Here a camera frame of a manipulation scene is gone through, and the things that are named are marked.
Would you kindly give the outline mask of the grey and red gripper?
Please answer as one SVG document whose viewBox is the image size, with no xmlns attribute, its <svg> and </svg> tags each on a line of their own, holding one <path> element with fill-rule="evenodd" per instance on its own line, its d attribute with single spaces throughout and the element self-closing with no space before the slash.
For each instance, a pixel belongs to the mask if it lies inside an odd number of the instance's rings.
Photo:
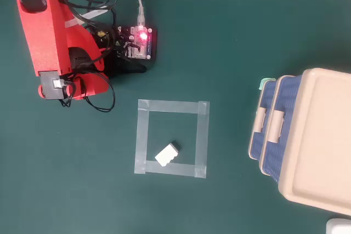
<svg viewBox="0 0 351 234">
<path fill-rule="evenodd" d="M 46 100 L 62 100 L 65 98 L 65 81 L 58 71 L 42 71 L 39 73 L 41 88 L 39 91 Z M 93 96 L 107 92 L 108 83 L 100 76 L 86 73 L 70 81 L 70 96 L 75 100 L 82 100 L 84 95 Z"/>
</svg>

